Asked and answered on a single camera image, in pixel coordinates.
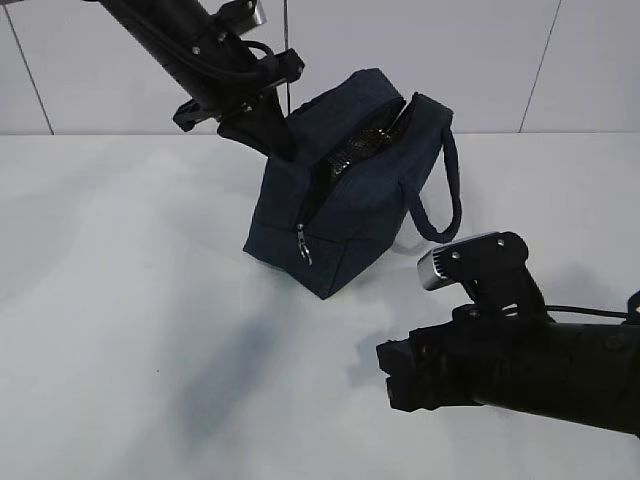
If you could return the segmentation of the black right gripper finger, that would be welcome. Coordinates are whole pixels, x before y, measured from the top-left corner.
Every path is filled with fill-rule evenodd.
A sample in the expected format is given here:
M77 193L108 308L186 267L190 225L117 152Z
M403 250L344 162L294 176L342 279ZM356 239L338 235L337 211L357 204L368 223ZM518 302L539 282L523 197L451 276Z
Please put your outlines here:
M386 378L391 408L404 412L428 410L429 387L430 377L419 372L390 374Z
M421 366L421 353L411 338L381 343L376 355L380 370L387 375L412 375Z

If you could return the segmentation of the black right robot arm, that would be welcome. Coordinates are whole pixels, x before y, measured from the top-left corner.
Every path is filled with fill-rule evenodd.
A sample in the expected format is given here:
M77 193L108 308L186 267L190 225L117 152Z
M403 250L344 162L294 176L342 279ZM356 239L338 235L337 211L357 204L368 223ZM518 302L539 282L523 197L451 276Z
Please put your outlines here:
M494 406L639 433L639 297L619 324L560 323L473 304L376 348L392 408Z

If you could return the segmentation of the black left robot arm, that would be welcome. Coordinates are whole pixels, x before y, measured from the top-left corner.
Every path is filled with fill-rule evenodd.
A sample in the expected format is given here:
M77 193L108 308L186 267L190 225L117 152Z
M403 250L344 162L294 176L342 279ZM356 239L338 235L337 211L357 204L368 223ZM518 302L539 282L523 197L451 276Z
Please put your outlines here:
M277 89L305 64L245 38L261 23L257 1L228 1L209 13L198 1L104 1L102 7L186 91L174 113L184 132L213 119L219 136L285 160L296 147Z

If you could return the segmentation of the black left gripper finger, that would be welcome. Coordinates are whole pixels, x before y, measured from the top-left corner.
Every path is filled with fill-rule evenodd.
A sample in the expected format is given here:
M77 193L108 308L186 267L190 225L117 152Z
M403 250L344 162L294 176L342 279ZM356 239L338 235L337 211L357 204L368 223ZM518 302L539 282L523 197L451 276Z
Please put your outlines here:
M291 161L295 142L285 120L277 92L245 100L220 118L217 134L267 156Z

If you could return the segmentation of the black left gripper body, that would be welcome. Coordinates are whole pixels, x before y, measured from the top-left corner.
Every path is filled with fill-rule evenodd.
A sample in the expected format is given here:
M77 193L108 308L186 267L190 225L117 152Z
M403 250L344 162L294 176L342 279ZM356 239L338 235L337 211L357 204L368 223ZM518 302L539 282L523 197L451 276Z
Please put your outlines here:
M192 67L178 75L178 83L191 96L173 115L178 127L189 132L210 118L221 122L238 113L252 113L260 101L285 83L298 81L305 63L297 52L288 49L275 53L259 50L247 71L225 70L207 64L204 69Z

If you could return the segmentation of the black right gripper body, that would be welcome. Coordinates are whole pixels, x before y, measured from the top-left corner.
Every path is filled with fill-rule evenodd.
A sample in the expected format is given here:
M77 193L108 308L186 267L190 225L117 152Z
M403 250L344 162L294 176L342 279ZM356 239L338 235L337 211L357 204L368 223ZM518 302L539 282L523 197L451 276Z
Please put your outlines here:
M491 312L467 304L455 308L448 323L412 331L418 356L412 408L481 406L475 398L477 386L493 368L509 361L526 332L549 323L544 310L520 313L508 307Z

